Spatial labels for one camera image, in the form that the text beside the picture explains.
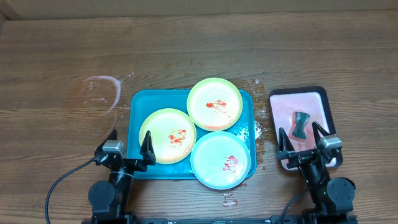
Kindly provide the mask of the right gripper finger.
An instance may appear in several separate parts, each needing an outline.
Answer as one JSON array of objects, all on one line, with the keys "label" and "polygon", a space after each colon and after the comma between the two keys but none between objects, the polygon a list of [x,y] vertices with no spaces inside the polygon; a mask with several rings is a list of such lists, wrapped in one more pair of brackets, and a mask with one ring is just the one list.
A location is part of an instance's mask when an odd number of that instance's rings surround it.
[{"label": "right gripper finger", "polygon": [[330,133],[327,132],[318,122],[314,121],[312,123],[313,135],[315,140],[315,145],[317,146],[322,137],[329,136]]},{"label": "right gripper finger", "polygon": [[284,131],[283,127],[279,128],[279,138],[277,144],[277,158],[278,159],[288,159],[291,154],[295,153],[295,149],[290,142],[287,133]]}]

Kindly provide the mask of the pink sponge with dark scourer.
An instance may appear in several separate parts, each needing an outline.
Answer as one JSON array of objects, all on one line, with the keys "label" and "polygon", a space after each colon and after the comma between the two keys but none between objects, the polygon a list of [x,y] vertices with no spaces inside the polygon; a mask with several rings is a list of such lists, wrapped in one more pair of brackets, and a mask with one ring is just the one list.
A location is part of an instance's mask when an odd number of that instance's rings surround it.
[{"label": "pink sponge with dark scourer", "polygon": [[306,112],[295,111],[289,137],[296,141],[306,140],[307,133],[305,130],[310,118],[311,116]]}]

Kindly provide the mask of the yellow plate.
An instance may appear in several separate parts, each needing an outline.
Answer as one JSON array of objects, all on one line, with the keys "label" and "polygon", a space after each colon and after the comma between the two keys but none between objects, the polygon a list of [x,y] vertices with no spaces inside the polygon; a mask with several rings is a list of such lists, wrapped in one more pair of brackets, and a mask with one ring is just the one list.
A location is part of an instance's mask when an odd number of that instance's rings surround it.
[{"label": "yellow plate", "polygon": [[192,119],[183,111],[165,108],[150,114],[141,125],[139,142],[144,142],[150,131],[156,162],[173,164],[186,158],[192,151],[197,130]]}]

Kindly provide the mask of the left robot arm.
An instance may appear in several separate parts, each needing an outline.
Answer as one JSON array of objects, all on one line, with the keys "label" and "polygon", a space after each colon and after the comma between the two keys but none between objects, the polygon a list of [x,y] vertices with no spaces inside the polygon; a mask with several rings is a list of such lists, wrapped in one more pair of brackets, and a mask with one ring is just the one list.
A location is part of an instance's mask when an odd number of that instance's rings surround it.
[{"label": "left robot arm", "polygon": [[133,213],[127,212],[127,203],[135,172],[145,172],[156,162],[150,131],[144,136],[139,154],[141,159],[128,159],[126,147],[117,140],[118,132],[113,130],[95,151],[97,166],[110,169],[109,179],[94,183],[88,191],[92,206],[92,223],[125,223],[141,221]]}]

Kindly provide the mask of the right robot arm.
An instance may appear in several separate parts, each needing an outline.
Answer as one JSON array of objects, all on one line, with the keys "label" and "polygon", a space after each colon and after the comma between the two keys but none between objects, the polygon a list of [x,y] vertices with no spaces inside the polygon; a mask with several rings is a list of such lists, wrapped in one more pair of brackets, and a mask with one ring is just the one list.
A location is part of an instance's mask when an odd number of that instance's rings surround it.
[{"label": "right robot arm", "polygon": [[[326,165],[340,155],[342,142],[336,134],[325,131],[316,121],[312,123],[316,146],[307,151],[296,152],[287,133],[279,129],[277,158],[288,160],[289,169],[296,168],[306,183],[307,189],[296,195],[284,208],[277,223],[357,223],[353,211],[356,186],[346,177],[331,178]],[[308,193],[313,208],[301,215],[287,218],[288,208],[298,198]]]}]

